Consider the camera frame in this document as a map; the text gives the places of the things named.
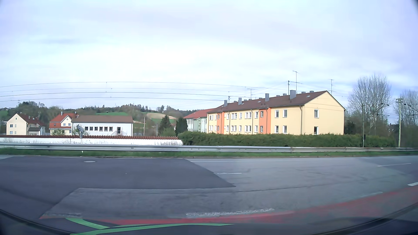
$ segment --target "red roof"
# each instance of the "red roof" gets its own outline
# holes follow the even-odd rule
[[[45,124],[43,122],[41,122],[40,120],[38,120],[38,117],[30,117],[29,115],[20,114],[20,113],[17,113],[17,115],[19,115],[19,117],[21,117],[27,123],[30,123],[30,124],[39,124],[40,126],[45,126]]]
[[[204,110],[199,110],[196,111],[192,114],[189,114],[187,116],[184,117],[184,119],[198,119],[198,118],[206,118],[207,117],[207,113],[212,111],[214,109],[204,109]]]
[[[56,125],[57,123],[61,123],[62,120],[64,120],[64,118],[66,118],[67,116],[69,116],[71,119],[76,117],[76,114],[73,112],[70,113],[63,113],[58,114],[58,116],[54,117],[50,122],[49,122],[49,129],[71,129],[71,126],[61,126],[61,125]]]

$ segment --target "yellow building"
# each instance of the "yellow building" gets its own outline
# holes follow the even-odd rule
[[[256,100],[238,99],[208,113],[207,133],[343,134],[344,107],[328,92],[290,94]]]

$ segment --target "apartment building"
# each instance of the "apartment building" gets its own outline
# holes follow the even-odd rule
[[[71,120],[76,117],[76,113],[58,114],[49,122],[49,130],[51,134],[71,135]]]
[[[198,110],[184,117],[188,131],[207,132],[207,113],[213,109]]]
[[[44,135],[45,124],[37,117],[16,113],[6,124],[7,135]]]
[[[328,92],[283,94],[256,100],[224,101],[208,112],[207,133],[343,134],[344,107]]]

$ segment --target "house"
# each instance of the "house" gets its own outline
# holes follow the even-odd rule
[[[213,109],[199,110],[184,117],[187,120],[188,131],[206,132],[207,113]]]
[[[208,112],[207,133],[220,134],[343,134],[344,107],[328,91],[265,94],[256,100],[219,106]]]
[[[76,113],[58,114],[49,122],[49,131],[53,134],[61,133],[62,135],[71,135],[72,125],[71,120],[76,117]]]
[[[16,113],[6,124],[7,135],[44,135],[45,124],[38,117]]]
[[[71,122],[83,127],[89,135],[133,136],[132,116],[76,115]]]

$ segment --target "bare tree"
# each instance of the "bare tree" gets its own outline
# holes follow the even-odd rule
[[[377,123],[385,122],[384,113],[393,102],[391,88],[387,77],[380,75],[374,74],[357,80],[348,98],[349,112],[361,116],[364,114],[364,122],[369,126],[368,132],[374,127],[376,134]]]
[[[404,125],[418,125],[418,91],[404,90],[400,97],[403,99],[400,106],[400,118]],[[399,115],[399,106],[394,106]]]

